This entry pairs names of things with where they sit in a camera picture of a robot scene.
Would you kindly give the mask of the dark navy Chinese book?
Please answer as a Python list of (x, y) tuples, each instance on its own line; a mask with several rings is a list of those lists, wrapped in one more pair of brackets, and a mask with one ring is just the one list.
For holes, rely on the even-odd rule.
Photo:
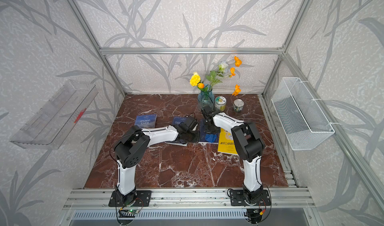
[(211, 143), (211, 144), (218, 144), (219, 143), (219, 136), (220, 134), (207, 134), (205, 132), (205, 120), (201, 119), (200, 121), (200, 137), (199, 142), (200, 143)]

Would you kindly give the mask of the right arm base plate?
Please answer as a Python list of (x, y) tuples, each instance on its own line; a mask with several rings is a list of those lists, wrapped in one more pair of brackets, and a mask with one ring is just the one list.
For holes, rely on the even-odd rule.
[(268, 190), (263, 189), (261, 194), (255, 199), (250, 201), (248, 196), (245, 196), (244, 190), (228, 189), (227, 196), (230, 198), (231, 206), (271, 206), (271, 196)]

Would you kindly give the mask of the yellow book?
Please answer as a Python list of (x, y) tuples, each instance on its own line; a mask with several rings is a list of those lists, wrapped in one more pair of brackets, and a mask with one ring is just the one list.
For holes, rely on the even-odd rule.
[(238, 155), (232, 134), (224, 129), (221, 129), (219, 135), (218, 152), (230, 155)]

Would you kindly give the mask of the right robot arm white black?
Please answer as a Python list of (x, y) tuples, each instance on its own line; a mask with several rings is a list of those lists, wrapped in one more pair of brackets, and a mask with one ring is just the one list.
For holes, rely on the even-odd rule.
[(264, 193), (261, 180), (261, 159), (265, 142), (256, 125), (228, 116), (210, 106), (201, 109), (205, 129), (218, 133), (221, 129), (231, 133), (235, 149), (244, 164), (244, 198), (247, 204), (255, 205)]

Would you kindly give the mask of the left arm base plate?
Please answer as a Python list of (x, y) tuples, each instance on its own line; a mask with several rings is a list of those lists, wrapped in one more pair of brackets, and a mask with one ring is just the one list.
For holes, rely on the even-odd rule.
[(127, 195), (123, 195), (119, 190), (112, 192), (112, 196), (109, 201), (109, 207), (128, 207), (133, 205), (134, 207), (148, 207), (151, 200), (152, 191), (147, 190), (133, 190)]

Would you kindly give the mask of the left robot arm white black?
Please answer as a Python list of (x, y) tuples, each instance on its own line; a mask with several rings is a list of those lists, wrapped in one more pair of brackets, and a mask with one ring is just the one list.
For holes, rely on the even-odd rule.
[(117, 191), (123, 197), (131, 195), (136, 190), (135, 172), (136, 165), (141, 161), (147, 147), (163, 143), (181, 141), (193, 142), (199, 137), (195, 131), (198, 121), (187, 116), (180, 124), (172, 124), (166, 127), (145, 129), (134, 125), (124, 136), (114, 144), (119, 175)]

